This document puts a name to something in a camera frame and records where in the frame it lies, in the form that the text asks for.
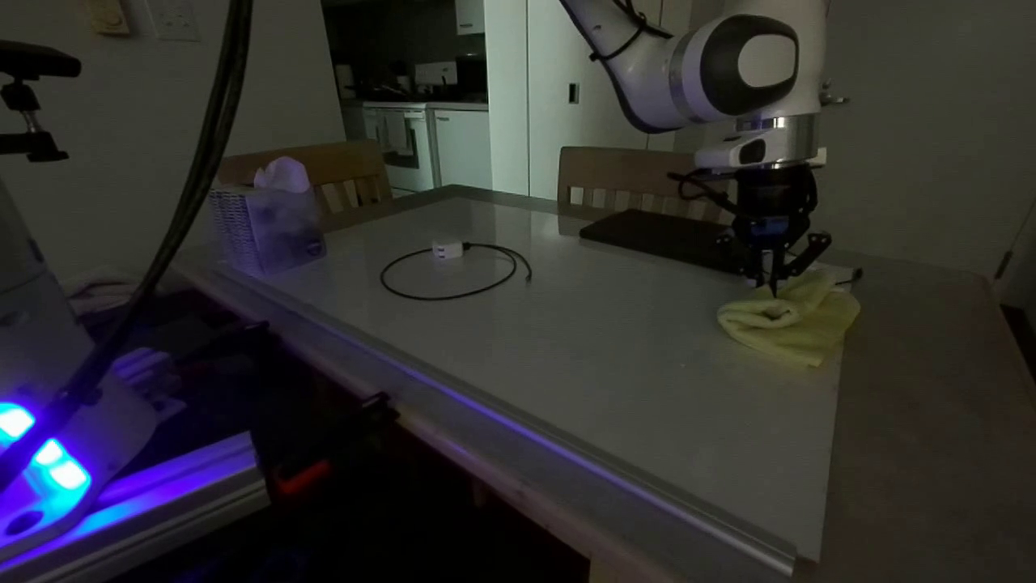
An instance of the wooden chair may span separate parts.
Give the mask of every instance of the wooden chair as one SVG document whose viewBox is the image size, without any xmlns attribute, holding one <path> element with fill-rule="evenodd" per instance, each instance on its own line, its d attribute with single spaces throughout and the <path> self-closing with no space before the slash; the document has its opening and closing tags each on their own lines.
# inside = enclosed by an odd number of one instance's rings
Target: wooden chair
<svg viewBox="0 0 1036 583">
<path fill-rule="evenodd" d="M 689 171 L 687 152 L 562 145 L 557 203 L 585 212 L 655 212 L 725 224 L 729 214 L 706 197 L 684 201 L 669 171 Z"/>
<path fill-rule="evenodd" d="M 322 212 L 322 230 L 343 228 L 351 212 L 357 208 L 391 201 L 387 158 L 374 144 L 325 144 L 230 156 L 225 158 L 217 181 L 238 188 L 252 184 L 255 170 L 268 165 L 280 156 L 293 156 L 307 170 Z"/>
</svg>

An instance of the robotic arm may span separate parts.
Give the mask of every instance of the robotic arm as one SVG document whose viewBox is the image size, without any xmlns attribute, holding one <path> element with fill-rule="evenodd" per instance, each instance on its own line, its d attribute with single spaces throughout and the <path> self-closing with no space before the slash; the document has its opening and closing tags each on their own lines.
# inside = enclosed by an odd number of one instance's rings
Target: robotic arm
<svg viewBox="0 0 1036 583">
<path fill-rule="evenodd" d="M 627 121 L 648 132 L 738 121 L 738 131 L 697 152 L 692 181 L 734 214 L 744 271 L 757 284 L 799 275 L 829 242 L 811 233 L 814 170 L 827 165 L 814 118 L 831 100 L 823 88 L 827 0 L 731 0 L 725 18 L 669 39 L 630 0 L 562 0 L 575 29 L 614 84 Z M 729 201 L 717 181 L 734 181 Z"/>
</svg>

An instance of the yellow foam piece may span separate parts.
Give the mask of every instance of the yellow foam piece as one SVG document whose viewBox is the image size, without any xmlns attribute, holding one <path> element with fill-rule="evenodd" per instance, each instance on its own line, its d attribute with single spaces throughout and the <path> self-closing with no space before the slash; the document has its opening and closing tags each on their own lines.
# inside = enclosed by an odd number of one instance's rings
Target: yellow foam piece
<svg viewBox="0 0 1036 583">
<path fill-rule="evenodd" d="M 770 359 L 823 366 L 842 346 L 858 314 L 860 303 L 847 290 L 838 290 L 831 271 L 814 269 L 780 290 L 776 300 L 757 292 L 723 304 L 717 317 L 731 341 Z"/>
</svg>

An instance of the cabinet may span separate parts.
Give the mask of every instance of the cabinet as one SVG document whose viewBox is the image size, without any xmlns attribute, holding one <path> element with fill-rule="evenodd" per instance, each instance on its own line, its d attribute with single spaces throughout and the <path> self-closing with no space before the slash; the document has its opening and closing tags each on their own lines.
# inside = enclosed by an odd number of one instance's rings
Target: cabinet
<svg viewBox="0 0 1036 583">
<path fill-rule="evenodd" d="M 490 171 L 490 113 L 435 112 L 436 184 L 492 188 Z"/>
<path fill-rule="evenodd" d="M 484 0 L 453 0 L 453 12 L 457 12 L 457 37 L 486 33 Z"/>
</svg>

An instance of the white wall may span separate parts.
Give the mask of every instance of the white wall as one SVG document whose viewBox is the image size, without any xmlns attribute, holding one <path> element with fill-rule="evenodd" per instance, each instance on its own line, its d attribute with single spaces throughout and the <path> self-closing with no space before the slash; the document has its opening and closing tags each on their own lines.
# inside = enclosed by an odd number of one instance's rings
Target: white wall
<svg viewBox="0 0 1036 583">
<path fill-rule="evenodd" d="M 820 224 L 834 246 L 994 275 L 1036 194 L 1036 5 L 829 9 Z"/>
<path fill-rule="evenodd" d="M 59 165 L 5 156 L 16 197 L 59 280 L 149 262 L 187 175 L 213 79 L 228 0 L 196 0 L 202 44 L 87 29 L 80 5 L 0 0 L 0 39 L 39 44 L 83 61 L 76 83 L 36 84 L 42 122 L 71 152 Z M 0 132 L 20 121 L 0 112 Z M 322 0 L 259 0 L 246 98 L 230 152 L 343 139 Z"/>
<path fill-rule="evenodd" d="M 638 0 L 684 29 L 689 0 Z M 492 188 L 554 197 L 559 145 L 675 149 L 675 132 L 636 131 L 559 0 L 486 5 Z"/>
<path fill-rule="evenodd" d="M 528 194 L 528 5 L 486 0 L 492 188 Z"/>
</svg>

